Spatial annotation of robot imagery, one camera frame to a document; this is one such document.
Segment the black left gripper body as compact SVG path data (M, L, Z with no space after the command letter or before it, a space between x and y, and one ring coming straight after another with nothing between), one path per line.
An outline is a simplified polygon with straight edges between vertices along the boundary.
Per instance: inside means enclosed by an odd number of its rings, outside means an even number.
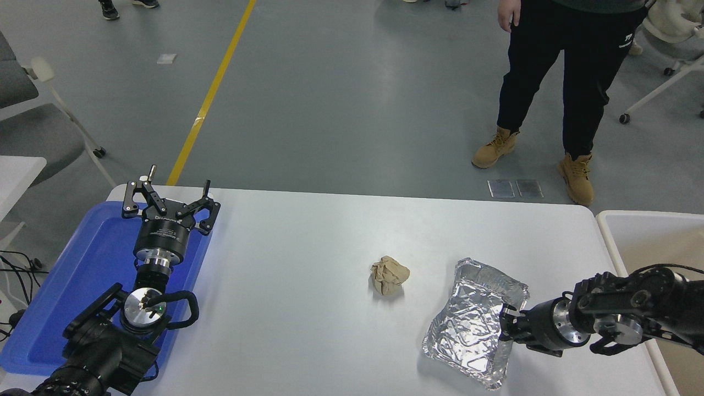
M134 256L145 257L149 251L166 250L171 257L183 257L189 236L195 227L193 215L178 219L160 214L156 208L143 210L142 224L134 245Z

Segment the person's hand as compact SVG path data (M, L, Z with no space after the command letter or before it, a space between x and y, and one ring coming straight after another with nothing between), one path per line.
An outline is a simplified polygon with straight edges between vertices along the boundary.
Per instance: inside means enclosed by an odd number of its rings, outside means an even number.
M512 32L520 24L521 0L500 0L497 8L497 20L505 32Z

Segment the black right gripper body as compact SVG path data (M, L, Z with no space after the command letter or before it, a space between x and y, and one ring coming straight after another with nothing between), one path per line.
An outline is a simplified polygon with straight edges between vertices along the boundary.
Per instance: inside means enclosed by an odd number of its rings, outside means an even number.
M515 322L514 341L538 353L561 358L563 349L554 322L555 306L558 299L523 310Z

